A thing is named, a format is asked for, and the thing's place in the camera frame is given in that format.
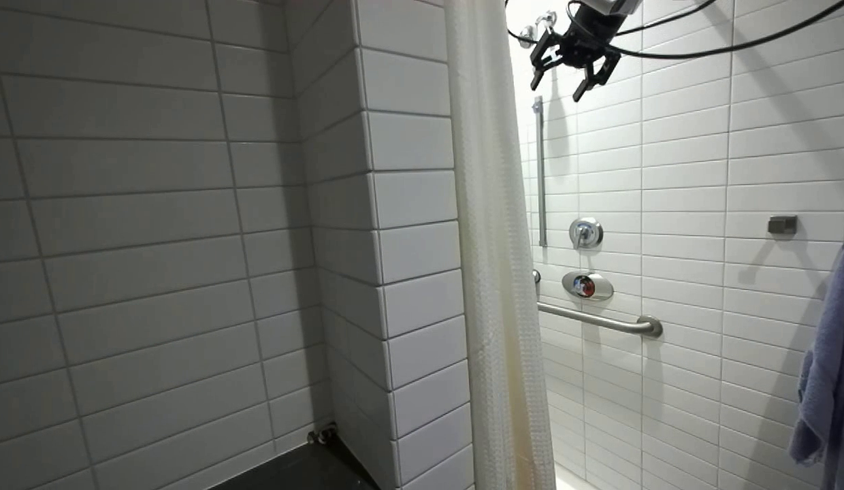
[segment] white shower curtain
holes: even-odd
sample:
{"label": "white shower curtain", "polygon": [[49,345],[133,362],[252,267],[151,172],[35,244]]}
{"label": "white shower curtain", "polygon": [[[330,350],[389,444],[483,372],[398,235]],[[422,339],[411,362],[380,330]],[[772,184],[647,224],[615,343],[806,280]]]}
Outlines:
{"label": "white shower curtain", "polygon": [[504,4],[446,13],[476,488],[553,490]]}

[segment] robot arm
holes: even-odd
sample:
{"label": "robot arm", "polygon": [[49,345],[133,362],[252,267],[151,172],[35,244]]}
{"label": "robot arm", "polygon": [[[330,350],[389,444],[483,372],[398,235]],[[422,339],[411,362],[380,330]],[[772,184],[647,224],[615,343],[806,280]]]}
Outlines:
{"label": "robot arm", "polygon": [[[547,29],[534,46],[531,52],[531,64],[534,66],[531,90],[536,90],[546,71],[558,65],[585,70],[585,79],[574,92],[574,101],[578,102],[594,86],[606,84],[621,55],[614,50],[607,50],[604,45],[613,40],[625,18],[634,13],[641,2],[580,0],[580,8],[574,17],[575,22],[583,25],[584,29],[578,28],[573,22],[563,35]],[[595,73],[594,62],[600,58],[604,59],[603,66]]]}

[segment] temperature dial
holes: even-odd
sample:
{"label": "temperature dial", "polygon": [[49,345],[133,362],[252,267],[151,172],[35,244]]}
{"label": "temperature dial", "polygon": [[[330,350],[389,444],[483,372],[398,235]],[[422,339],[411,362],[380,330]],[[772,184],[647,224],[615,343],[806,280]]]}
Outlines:
{"label": "temperature dial", "polygon": [[562,279],[562,286],[575,297],[592,301],[602,301],[613,295],[612,284],[594,272],[568,273]]}

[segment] grab bar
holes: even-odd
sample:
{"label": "grab bar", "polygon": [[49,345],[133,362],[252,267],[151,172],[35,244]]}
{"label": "grab bar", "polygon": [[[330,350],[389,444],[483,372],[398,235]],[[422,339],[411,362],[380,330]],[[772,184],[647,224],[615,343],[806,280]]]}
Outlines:
{"label": "grab bar", "polygon": [[614,329],[625,333],[636,333],[646,337],[661,337],[664,333],[664,327],[661,322],[654,316],[644,314],[640,316],[636,323],[621,322],[597,314],[586,313],[585,311],[569,310],[555,304],[537,303],[537,310],[544,313],[558,314],[558,316],[565,316],[567,319],[579,320],[580,322],[591,323],[605,329]]}
{"label": "grab bar", "polygon": [[537,114],[537,217],[540,220],[540,247],[546,247],[546,182],[543,171],[543,97],[534,98],[531,106]]}

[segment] blue towel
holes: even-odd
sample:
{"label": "blue towel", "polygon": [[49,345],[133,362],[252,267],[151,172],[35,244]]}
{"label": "blue towel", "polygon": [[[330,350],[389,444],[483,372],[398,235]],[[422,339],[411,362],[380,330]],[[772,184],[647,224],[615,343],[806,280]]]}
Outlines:
{"label": "blue towel", "polygon": [[800,415],[789,454],[798,463],[824,460],[821,490],[844,490],[844,248],[806,353],[798,385]]}

